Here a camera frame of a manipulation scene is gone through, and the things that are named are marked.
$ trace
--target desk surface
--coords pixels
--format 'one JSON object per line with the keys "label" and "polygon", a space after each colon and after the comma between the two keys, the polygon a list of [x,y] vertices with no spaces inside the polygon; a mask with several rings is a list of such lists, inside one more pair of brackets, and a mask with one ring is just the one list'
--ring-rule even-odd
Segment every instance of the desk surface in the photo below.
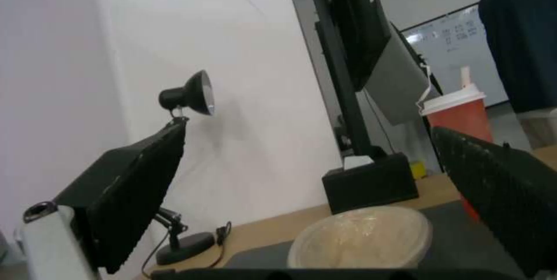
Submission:
{"label": "desk surface", "polygon": [[[534,155],[557,170],[557,146],[534,151]],[[394,205],[424,209],[459,199],[457,189],[446,175],[433,175],[416,181],[420,197],[413,200],[395,203]],[[312,207],[291,214],[264,219],[232,228],[226,240],[225,253],[218,267],[224,266],[235,254],[262,246],[269,246],[293,240],[306,227],[316,221],[330,216],[328,205]],[[186,270],[203,268],[211,264],[219,255],[220,249],[213,246],[189,260],[156,269],[175,268]]]}

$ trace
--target cable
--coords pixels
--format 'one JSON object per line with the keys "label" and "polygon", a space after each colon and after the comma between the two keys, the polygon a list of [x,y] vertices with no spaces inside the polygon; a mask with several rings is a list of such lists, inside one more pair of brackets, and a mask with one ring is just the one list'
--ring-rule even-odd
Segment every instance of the cable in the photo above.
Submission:
{"label": "cable", "polygon": [[[230,221],[227,222],[225,224],[225,226],[221,226],[221,227],[217,228],[217,231],[215,232],[215,234],[217,235],[216,243],[217,243],[217,246],[219,246],[221,248],[221,254],[219,254],[218,258],[213,263],[211,263],[209,266],[207,266],[205,268],[213,268],[221,262],[223,256],[225,255],[225,240],[226,240],[226,238],[228,238],[228,235],[230,234],[231,230],[232,230],[232,222],[230,222]],[[141,273],[143,274],[143,276],[145,276],[145,278],[151,279],[151,276],[149,274],[147,274],[147,272],[145,272],[145,266],[147,265],[147,262],[149,262],[149,260],[153,256],[153,254],[155,254],[155,252],[157,250],[159,250],[159,247],[161,247],[161,245],[167,239],[169,234],[170,234],[170,231],[167,232],[167,234],[163,237],[161,242],[159,242],[159,244],[155,247],[153,252],[151,252],[151,254],[149,254],[149,256],[147,256],[147,259],[145,260],[145,262],[143,262],[143,265],[141,266]],[[174,269],[160,270],[160,271],[158,271],[158,273],[175,273],[175,270]]]}
{"label": "cable", "polygon": [[385,135],[385,138],[387,139],[388,143],[389,143],[389,147],[390,150],[392,151],[392,153],[394,153],[394,147],[393,144],[390,141],[389,135],[385,130],[385,127],[383,126],[383,124],[381,123],[381,119],[379,118],[379,116],[376,113],[376,110],[373,108],[372,105],[372,101],[370,100],[369,94],[367,90],[364,90],[364,95],[366,95],[366,100],[368,101],[369,107],[372,109],[373,114],[376,116],[377,121],[379,122],[379,126],[381,127],[381,129],[383,130],[383,133]]}
{"label": "cable", "polygon": [[149,254],[149,256],[147,256],[147,259],[145,260],[145,262],[143,262],[143,265],[141,265],[141,273],[143,274],[143,276],[145,276],[145,278],[151,279],[151,276],[149,274],[147,274],[147,272],[145,272],[145,266],[147,265],[147,262],[149,262],[151,257],[153,257],[153,255],[155,254],[155,252],[157,250],[159,250],[159,247],[161,247],[161,245],[163,245],[164,241],[167,239],[167,237],[170,235],[170,233],[171,233],[170,230],[168,230],[167,234],[165,234],[165,236],[159,242],[159,244],[157,246],[155,246],[155,249],[151,252],[151,254]]}
{"label": "cable", "polygon": [[225,240],[230,234],[231,229],[232,229],[232,222],[230,221],[227,222],[225,226],[221,226],[220,228],[217,228],[217,232],[216,232],[217,246],[221,247],[221,254],[219,254],[218,258],[212,264],[207,266],[207,268],[213,268],[221,262],[222,257],[225,255]]}

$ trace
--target dark clothing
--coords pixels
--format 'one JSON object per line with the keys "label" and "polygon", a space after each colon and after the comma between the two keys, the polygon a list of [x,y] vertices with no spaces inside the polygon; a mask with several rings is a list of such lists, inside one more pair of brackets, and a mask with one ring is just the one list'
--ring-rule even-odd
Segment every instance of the dark clothing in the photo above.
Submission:
{"label": "dark clothing", "polygon": [[557,107],[557,0],[481,0],[480,17],[515,112]]}

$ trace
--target lamp shade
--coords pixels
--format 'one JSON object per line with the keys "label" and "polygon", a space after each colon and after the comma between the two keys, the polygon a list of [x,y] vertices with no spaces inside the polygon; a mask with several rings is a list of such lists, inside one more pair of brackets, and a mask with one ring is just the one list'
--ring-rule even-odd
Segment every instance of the lamp shade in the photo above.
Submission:
{"label": "lamp shade", "polygon": [[213,115],[215,99],[209,75],[201,70],[189,78],[183,87],[163,90],[159,94],[159,104],[169,111],[189,107],[203,115]]}

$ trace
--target paper cup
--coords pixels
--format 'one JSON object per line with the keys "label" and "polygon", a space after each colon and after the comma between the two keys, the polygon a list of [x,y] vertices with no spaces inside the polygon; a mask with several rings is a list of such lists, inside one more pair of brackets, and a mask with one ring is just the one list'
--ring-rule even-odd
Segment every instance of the paper cup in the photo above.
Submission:
{"label": "paper cup", "polygon": [[424,103],[423,116],[432,127],[445,127],[493,142],[483,99],[475,84]]}

